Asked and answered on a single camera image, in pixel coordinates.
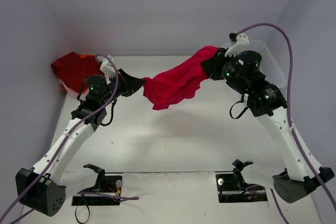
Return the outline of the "pink folded t shirt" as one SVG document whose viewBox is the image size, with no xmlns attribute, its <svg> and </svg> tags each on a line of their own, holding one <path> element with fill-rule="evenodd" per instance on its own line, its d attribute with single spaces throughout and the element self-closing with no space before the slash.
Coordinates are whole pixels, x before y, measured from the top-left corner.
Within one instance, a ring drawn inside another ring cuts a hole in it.
<svg viewBox="0 0 336 224">
<path fill-rule="evenodd" d="M 62 89 L 72 98 L 76 98 L 78 96 L 78 93 L 71 88 L 67 87 L 66 84 L 62 80 L 58 80 L 61 84 Z"/>
</svg>

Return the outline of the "dark red folded t shirt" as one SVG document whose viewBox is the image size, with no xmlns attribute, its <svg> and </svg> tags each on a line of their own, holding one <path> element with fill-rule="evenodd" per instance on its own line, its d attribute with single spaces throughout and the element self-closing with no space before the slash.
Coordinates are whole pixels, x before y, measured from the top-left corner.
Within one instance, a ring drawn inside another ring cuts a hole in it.
<svg viewBox="0 0 336 224">
<path fill-rule="evenodd" d="M 60 82 L 61 88 L 72 96 L 79 93 L 85 78 L 97 74 L 104 76 L 94 55 L 75 52 L 55 60 L 51 64 L 51 69 Z"/>
</svg>

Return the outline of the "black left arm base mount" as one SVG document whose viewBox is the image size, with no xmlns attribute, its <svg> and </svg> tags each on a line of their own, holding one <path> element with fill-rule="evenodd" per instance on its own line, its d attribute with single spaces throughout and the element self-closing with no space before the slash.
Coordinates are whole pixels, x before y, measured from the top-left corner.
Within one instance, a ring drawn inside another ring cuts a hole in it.
<svg viewBox="0 0 336 224">
<path fill-rule="evenodd" d="M 86 194 L 76 195 L 72 197 L 72 206 L 119 206 L 120 199 L 114 199 L 106 196 L 99 196 L 98 194 L 110 194 L 112 196 L 121 195 L 122 174 L 109 174 L 103 168 L 93 164 L 86 164 L 83 166 L 93 170 L 98 174 L 96 184 L 83 190 Z"/>
</svg>

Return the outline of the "white plastic basket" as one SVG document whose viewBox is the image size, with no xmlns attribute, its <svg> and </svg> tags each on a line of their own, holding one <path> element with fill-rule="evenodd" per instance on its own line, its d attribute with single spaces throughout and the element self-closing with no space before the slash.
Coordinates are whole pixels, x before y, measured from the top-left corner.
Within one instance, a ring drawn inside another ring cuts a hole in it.
<svg viewBox="0 0 336 224">
<path fill-rule="evenodd" d="M 250 40 L 248 49 L 261 54 L 262 61 L 259 69 L 266 76 L 266 80 L 279 88 L 284 88 L 287 85 L 287 79 L 266 43 L 262 40 Z"/>
</svg>

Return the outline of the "magenta t shirt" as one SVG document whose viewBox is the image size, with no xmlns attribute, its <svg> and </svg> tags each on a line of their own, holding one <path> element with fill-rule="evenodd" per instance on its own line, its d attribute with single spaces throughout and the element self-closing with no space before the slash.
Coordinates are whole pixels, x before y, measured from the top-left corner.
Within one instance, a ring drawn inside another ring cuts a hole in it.
<svg viewBox="0 0 336 224">
<path fill-rule="evenodd" d="M 142 78 L 145 81 L 143 96 L 153 104 L 152 109 L 165 110 L 194 98 L 201 82 L 208 79 L 201 63 L 211 59 L 217 51 L 217 47 L 205 46 L 180 65 L 153 78 Z"/>
</svg>

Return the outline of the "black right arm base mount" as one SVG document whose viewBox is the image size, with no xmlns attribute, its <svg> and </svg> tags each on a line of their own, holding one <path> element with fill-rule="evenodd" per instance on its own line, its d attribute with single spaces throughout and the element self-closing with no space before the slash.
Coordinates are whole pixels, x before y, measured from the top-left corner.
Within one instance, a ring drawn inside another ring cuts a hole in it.
<svg viewBox="0 0 336 224">
<path fill-rule="evenodd" d="M 235 160 L 231 172 L 216 173 L 216 186 L 219 203 L 253 203 L 266 202 L 267 194 L 264 187 L 248 184 L 244 181 L 241 171 L 253 162 Z"/>
</svg>

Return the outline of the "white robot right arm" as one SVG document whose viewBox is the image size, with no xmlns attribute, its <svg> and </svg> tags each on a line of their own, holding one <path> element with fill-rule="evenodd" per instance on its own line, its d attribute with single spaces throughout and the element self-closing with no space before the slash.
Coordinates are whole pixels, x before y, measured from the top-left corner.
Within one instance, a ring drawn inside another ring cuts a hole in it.
<svg viewBox="0 0 336 224">
<path fill-rule="evenodd" d="M 279 88 L 266 80 L 259 70 L 262 56 L 245 50 L 237 56 L 226 56 L 224 48 L 201 63 L 212 80 L 226 80 L 241 95 L 244 111 L 250 110 L 276 145 L 285 170 L 279 174 L 255 163 L 235 160 L 233 184 L 241 189 L 259 185 L 274 190 L 287 203 L 294 203 L 334 178 L 329 167 L 323 167 L 311 154 L 294 124 L 287 118 L 288 105 Z"/>
</svg>

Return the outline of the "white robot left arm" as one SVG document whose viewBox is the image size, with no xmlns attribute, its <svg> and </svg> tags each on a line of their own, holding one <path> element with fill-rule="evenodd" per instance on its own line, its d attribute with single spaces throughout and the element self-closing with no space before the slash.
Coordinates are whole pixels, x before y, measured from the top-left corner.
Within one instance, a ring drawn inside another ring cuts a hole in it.
<svg viewBox="0 0 336 224">
<path fill-rule="evenodd" d="M 109 80 L 94 75 L 86 81 L 88 94 L 72 111 L 60 138 L 32 168 L 22 168 L 15 177 L 19 202 L 49 217 L 61 209 L 67 198 L 86 190 L 95 193 L 103 190 L 106 183 L 103 168 L 85 164 L 69 175 L 65 174 L 65 169 L 83 143 L 103 125 L 106 107 L 115 105 L 119 96 L 133 95 L 146 83 L 122 69 Z"/>
</svg>

